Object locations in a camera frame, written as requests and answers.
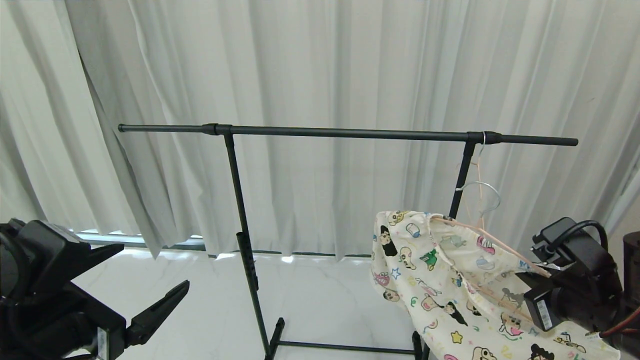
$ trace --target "red wire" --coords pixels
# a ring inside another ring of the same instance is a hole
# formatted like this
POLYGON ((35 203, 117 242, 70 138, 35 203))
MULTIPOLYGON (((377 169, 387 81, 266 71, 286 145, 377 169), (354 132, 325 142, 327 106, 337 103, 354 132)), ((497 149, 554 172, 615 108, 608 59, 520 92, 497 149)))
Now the red wire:
POLYGON ((640 307, 637 308, 633 313, 631 313, 631 315, 629 315, 626 319, 622 320, 618 325, 612 327, 611 329, 609 329, 607 331, 601 332, 600 333, 600 337, 601 338, 606 338, 607 336, 615 334, 620 329, 622 329, 625 326, 627 326, 630 322, 634 321, 638 317, 638 315, 640 315, 640 307))

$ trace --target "marble floor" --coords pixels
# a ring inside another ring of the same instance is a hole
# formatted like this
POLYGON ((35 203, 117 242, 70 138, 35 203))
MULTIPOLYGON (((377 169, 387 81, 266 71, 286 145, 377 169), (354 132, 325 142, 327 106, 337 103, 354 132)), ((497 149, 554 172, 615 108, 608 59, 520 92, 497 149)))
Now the marble floor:
MULTIPOLYGON (((369 284, 369 260, 256 254, 267 334, 278 317, 283 340, 411 349, 409 316, 369 284)), ((146 345, 120 360, 263 359, 264 352, 239 254, 125 249, 74 282, 127 321, 184 279, 189 293, 146 345)), ((409 355, 280 347, 279 360, 412 360, 409 355)))

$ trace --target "cartoon print shirt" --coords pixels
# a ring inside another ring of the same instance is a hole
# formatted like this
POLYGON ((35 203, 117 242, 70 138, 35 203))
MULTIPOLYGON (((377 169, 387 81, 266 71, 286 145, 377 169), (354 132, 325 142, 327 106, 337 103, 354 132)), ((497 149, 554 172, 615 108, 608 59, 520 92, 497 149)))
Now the cartoon print shirt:
POLYGON ((535 327, 515 274, 529 266, 462 226, 417 211, 385 211, 375 221, 371 282, 407 310, 441 360, 618 360, 620 352, 563 322, 535 327), (475 284, 489 295, 477 291, 475 284))

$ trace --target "barcode label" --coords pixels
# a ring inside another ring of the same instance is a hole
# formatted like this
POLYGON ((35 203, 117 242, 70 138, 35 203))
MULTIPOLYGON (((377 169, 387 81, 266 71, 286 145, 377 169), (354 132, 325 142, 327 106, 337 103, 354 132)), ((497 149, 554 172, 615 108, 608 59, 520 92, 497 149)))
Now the barcode label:
POLYGON ((542 319, 543 330, 551 329, 553 323, 551 322, 551 316, 549 315, 549 310, 547 309, 547 305, 544 300, 540 300, 537 303, 538 311, 540 312, 540 318, 542 319))
POLYGON ((98 328, 98 359, 110 360, 109 334, 100 327, 98 328))

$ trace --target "black metal clothing rack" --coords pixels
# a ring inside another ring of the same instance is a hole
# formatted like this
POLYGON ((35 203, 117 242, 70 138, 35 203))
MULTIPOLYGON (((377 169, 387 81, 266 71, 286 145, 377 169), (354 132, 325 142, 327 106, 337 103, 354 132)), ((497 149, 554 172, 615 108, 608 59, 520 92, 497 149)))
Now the black metal clothing rack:
MULTIPOLYGON (((426 360, 429 357, 429 347, 422 348, 422 337, 418 332, 413 332, 413 350, 403 350, 394 348, 377 347, 357 347, 349 345, 332 345, 322 343, 309 343, 300 341, 284 341, 280 337, 284 329, 284 319, 279 318, 275 330, 271 336, 271 341, 267 337, 267 330, 264 326, 260 300, 258 299, 258 277, 255 272, 253 260, 253 250, 249 236, 249 225, 244 209, 244 199, 240 184, 240 174, 238 171, 236 150, 234 147, 234 135, 279 135, 279 136, 313 136, 325 138, 368 138, 368 139, 399 139, 399 140, 429 140, 464 142, 465 149, 462 156, 462 164, 456 181, 456 188, 461 188, 467 180, 467 172, 471 164, 471 158, 477 144, 491 145, 495 143, 529 143, 538 145, 560 145, 576 146, 578 139, 575 138, 555 138, 547 136, 520 136, 502 135, 495 131, 469 131, 466 133, 436 132, 436 131, 393 131, 393 130, 367 130, 367 129, 327 129, 316 127, 269 127, 269 126, 235 126, 228 124, 204 124, 204 125, 125 125, 118 126, 120 132, 164 132, 164 133, 203 133, 207 135, 222 135, 225 138, 231 176, 236 193, 236 202, 240 216, 242 231, 236 234, 240 255, 244 264, 244 273, 249 285, 249 292, 253 301, 255 317, 260 329, 260 339, 264 347, 264 359, 273 360, 279 345, 294 347, 329 348, 337 350, 354 350, 365 352, 381 352, 389 354, 412 355, 415 360, 426 360)), ((454 191, 453 200, 449 216, 456 218, 462 191, 454 191)))

